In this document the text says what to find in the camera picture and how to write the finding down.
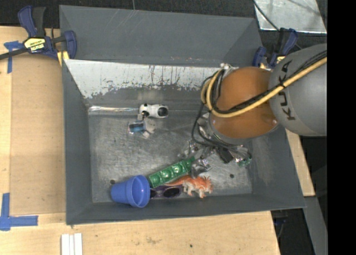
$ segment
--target gray metal cylinder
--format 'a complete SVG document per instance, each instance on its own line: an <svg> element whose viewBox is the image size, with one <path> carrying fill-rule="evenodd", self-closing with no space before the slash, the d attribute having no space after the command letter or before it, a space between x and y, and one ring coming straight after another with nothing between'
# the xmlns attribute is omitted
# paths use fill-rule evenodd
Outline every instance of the gray metal cylinder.
<svg viewBox="0 0 356 255"><path fill-rule="evenodd" d="M273 69L269 89L325 50L327 44L320 44L287 55ZM303 136L326 136L327 64L280 91L269 104L278 122L286 129Z"/></svg>

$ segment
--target yellow label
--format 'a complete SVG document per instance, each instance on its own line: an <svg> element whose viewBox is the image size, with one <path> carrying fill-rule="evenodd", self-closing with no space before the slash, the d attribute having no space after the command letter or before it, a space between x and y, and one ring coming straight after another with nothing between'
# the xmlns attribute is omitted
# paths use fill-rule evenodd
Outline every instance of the yellow label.
<svg viewBox="0 0 356 255"><path fill-rule="evenodd" d="M31 49L31 52L44 48L46 40L44 38L30 38L24 42L24 46L27 49Z"/></svg>

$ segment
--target blue tape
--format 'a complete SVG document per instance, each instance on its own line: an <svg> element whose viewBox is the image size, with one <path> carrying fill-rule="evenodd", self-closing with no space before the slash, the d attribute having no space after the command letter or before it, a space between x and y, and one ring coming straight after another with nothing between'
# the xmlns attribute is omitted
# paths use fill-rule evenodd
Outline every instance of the blue tape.
<svg viewBox="0 0 356 255"><path fill-rule="evenodd" d="M10 52L14 49L21 49L23 48L23 44L18 42L18 41L11 41L11 42L5 42L4 46L6 47L6 49ZM11 73L12 72L12 57L8 58L7 61L7 73Z"/></svg>
<svg viewBox="0 0 356 255"><path fill-rule="evenodd" d="M11 227L38 225L38 215L11 217L9 216L9 206L10 206L10 193L3 194L1 216L0 216L0 231L9 231Z"/></svg>

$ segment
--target clamp handle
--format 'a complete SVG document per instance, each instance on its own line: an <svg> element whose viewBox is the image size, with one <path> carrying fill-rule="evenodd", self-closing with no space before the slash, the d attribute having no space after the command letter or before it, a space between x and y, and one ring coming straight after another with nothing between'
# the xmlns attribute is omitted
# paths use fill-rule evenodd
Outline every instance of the clamp handle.
<svg viewBox="0 0 356 255"><path fill-rule="evenodd" d="M20 25L27 31L29 37L45 36L43 15L45 7L25 6L17 13Z"/></svg>

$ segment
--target blue object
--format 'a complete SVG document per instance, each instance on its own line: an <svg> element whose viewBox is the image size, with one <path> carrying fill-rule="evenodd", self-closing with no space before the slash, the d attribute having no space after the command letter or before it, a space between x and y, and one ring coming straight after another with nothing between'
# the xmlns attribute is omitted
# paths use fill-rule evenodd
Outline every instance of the blue object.
<svg viewBox="0 0 356 255"><path fill-rule="evenodd" d="M11 227L36 226L38 225L38 215L27 215L24 217L10 217L10 193L2 195L2 206L0 216L0 231L9 231Z"/></svg>
<svg viewBox="0 0 356 255"><path fill-rule="evenodd" d="M128 132L134 134L137 132L144 132L146 130L146 122L144 120L137 120L128 123Z"/></svg>
<svg viewBox="0 0 356 255"><path fill-rule="evenodd" d="M110 194L116 203L131 204L133 207L143 208L150 200L150 184L145 176L137 175L125 182L114 184Z"/></svg>
<svg viewBox="0 0 356 255"><path fill-rule="evenodd" d="M8 51L23 48L23 44L18 41L5 42L4 46ZM9 74L11 72L12 72L12 57L9 57L7 61L7 73Z"/></svg>
<svg viewBox="0 0 356 255"><path fill-rule="evenodd" d="M254 56L252 66L259 67L264 63L268 68L274 68L277 65L277 57L286 56L288 52L295 46L298 40L298 33L296 30L290 28L281 28L277 45L271 52L260 46Z"/></svg>
<svg viewBox="0 0 356 255"><path fill-rule="evenodd" d="M73 59L77 52L77 42L73 31L64 32L63 36L51 39L46 36L43 28L43 14L45 7L25 6L17 13L20 25L27 31L28 38L23 42L23 47L30 54L42 54L58 60L58 50L54 44L66 41L67 52Z"/></svg>
<svg viewBox="0 0 356 255"><path fill-rule="evenodd" d="M25 6L17 13L21 27L27 31L29 37L37 35L36 25L32 18L32 9L32 6Z"/></svg>

